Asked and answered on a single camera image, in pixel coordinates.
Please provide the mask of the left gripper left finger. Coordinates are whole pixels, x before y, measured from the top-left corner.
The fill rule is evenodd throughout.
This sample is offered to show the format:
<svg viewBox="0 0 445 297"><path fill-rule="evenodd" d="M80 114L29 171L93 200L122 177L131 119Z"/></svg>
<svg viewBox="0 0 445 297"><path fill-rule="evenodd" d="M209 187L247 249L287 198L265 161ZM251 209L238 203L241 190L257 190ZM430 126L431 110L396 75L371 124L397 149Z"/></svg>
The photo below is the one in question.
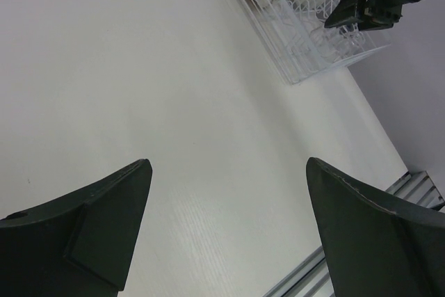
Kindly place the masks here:
<svg viewBox="0 0 445 297"><path fill-rule="evenodd" d="M139 159L1 219L2 296L117 296L127 282L152 180Z"/></svg>

